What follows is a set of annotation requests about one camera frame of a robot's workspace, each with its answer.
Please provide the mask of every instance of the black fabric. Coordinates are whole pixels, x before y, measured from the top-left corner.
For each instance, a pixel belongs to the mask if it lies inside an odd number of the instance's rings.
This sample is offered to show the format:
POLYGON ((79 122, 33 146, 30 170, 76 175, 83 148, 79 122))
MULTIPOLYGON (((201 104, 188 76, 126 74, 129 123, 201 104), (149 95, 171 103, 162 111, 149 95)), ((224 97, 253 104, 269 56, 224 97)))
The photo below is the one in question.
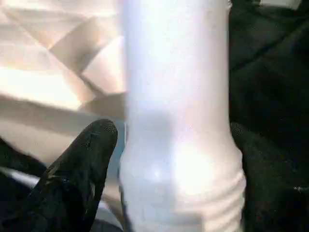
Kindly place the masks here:
MULTIPOLYGON (((41 179, 30 195, 29 189, 1 176, 11 187, 4 189, 4 193, 0 194, 5 196, 18 191, 21 201, 18 202, 18 198, 15 197, 19 208, 15 207, 16 202, 9 202, 9 206, 13 206, 14 210, 11 208, 2 215, 0 231, 90 231, 116 142, 117 130, 111 121, 102 119, 90 124, 69 148, 39 175, 41 179)), ((31 174, 34 174, 31 168, 42 168, 33 158, 21 153, 14 155, 16 151, 7 143, 0 148, 2 156, 6 157, 5 162, 0 162, 0 166, 15 168, 18 164, 20 171, 31 174)), ((120 231, 108 223, 98 221, 92 231, 99 232, 104 228, 120 231)))
POLYGON ((262 0, 239 0, 242 1, 245 4, 253 5, 255 7, 272 7, 272 8, 278 8, 277 10, 283 10, 282 8, 289 8, 291 6, 294 6, 293 3, 296 3, 297 5, 295 6, 296 8, 293 9, 293 11, 297 12, 304 12, 306 9, 309 7, 309 2, 308 0, 290 0, 284 2, 289 3, 289 5, 281 5, 279 4, 280 1, 273 0, 273 1, 266 1, 267 4, 265 4, 262 0))
POLYGON ((230 120, 246 231, 309 231, 309 14, 241 2, 230 14, 230 120))

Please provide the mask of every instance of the white plastic bottle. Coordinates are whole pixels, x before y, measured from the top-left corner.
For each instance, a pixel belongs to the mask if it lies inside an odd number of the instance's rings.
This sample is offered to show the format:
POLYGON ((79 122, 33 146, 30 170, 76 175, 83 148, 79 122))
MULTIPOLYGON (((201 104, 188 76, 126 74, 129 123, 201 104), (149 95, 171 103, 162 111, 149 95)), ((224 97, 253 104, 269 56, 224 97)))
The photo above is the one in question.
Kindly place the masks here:
POLYGON ((228 119, 227 0, 123 3, 128 230, 240 230, 245 178, 228 119))

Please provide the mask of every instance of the crumpled white fabric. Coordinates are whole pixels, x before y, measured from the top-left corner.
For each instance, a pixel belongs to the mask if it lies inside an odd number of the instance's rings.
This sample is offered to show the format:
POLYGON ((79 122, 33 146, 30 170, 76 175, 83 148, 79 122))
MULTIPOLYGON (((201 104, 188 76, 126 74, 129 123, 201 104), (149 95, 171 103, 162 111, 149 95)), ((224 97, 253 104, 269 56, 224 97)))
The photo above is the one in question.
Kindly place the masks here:
POLYGON ((77 110, 125 92, 117 0, 0 2, 0 95, 77 110))

